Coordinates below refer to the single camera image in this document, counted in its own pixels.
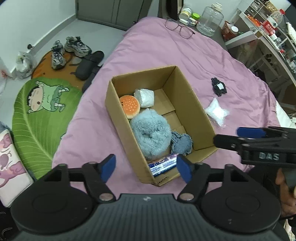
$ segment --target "pink pig pattern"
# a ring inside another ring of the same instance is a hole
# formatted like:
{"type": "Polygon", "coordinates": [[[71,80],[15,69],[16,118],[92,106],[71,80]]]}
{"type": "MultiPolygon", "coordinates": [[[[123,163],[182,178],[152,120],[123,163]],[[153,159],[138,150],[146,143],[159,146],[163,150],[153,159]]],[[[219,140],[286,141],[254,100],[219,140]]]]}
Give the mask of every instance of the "pink pig pattern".
{"type": "Polygon", "coordinates": [[[12,144],[9,134],[5,134],[3,139],[0,141],[0,188],[5,186],[5,184],[12,178],[26,173],[21,161],[15,164],[9,161],[12,154],[9,150],[9,146],[12,144]]]}

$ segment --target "green lid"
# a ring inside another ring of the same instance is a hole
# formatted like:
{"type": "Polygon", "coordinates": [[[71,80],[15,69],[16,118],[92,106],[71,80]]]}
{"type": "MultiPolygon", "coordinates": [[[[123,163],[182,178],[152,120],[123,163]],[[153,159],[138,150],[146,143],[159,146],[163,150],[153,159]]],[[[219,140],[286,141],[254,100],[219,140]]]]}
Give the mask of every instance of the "green lid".
{"type": "Polygon", "coordinates": [[[198,20],[200,18],[200,16],[197,13],[193,13],[192,18],[195,20],[198,20]]]}

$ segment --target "cartoon girl in green dress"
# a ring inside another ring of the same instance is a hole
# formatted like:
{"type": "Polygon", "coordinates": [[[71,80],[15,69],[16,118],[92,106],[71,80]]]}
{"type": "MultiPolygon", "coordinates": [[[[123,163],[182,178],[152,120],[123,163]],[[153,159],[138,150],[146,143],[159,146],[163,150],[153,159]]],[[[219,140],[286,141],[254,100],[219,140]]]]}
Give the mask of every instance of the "cartoon girl in green dress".
{"type": "Polygon", "coordinates": [[[38,86],[34,87],[28,94],[27,104],[30,106],[28,114],[31,112],[40,111],[46,109],[54,112],[59,109],[62,112],[66,105],[60,104],[60,96],[63,92],[68,92],[68,87],[61,85],[49,86],[42,82],[36,81],[38,86]]]}

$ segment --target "pink bedsheet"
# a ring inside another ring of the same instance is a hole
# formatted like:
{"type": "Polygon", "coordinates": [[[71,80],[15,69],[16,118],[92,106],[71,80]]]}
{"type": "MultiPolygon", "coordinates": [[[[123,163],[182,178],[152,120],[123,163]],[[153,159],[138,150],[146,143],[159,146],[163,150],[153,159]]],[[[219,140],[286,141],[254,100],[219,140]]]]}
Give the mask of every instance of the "pink bedsheet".
{"type": "MultiPolygon", "coordinates": [[[[217,134],[235,135],[240,126],[279,125],[276,100],[263,81],[210,38],[196,32],[190,39],[184,39],[178,30],[170,31],[164,23],[164,19],[147,17],[126,32],[82,96],[54,156],[53,167],[60,163],[68,164],[69,168],[81,167],[89,161],[100,162],[113,153],[117,164],[107,185],[117,197],[120,193],[176,195],[183,189],[185,182],[181,178],[162,187],[139,182],[105,108],[109,80],[115,75],[138,70],[177,65],[204,108],[217,97],[211,78],[217,77],[223,81],[227,94],[217,98],[221,107],[230,111],[230,115],[226,117],[226,127],[223,129],[213,123],[217,134]]],[[[223,168],[225,164],[232,163],[242,170],[247,169],[240,164],[239,156],[228,150],[220,149],[204,162],[214,168],[223,168]]],[[[83,189],[82,184],[75,183],[73,186],[83,189]]]]}

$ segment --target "white cushion with pink print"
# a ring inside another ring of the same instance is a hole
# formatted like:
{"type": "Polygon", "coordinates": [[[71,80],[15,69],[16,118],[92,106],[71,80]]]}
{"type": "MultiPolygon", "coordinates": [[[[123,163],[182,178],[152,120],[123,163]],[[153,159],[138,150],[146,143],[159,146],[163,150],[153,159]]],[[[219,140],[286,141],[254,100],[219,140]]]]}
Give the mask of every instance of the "white cushion with pink print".
{"type": "Polygon", "coordinates": [[[10,207],[13,200],[33,183],[13,145],[8,130],[0,134],[0,201],[10,207]]]}

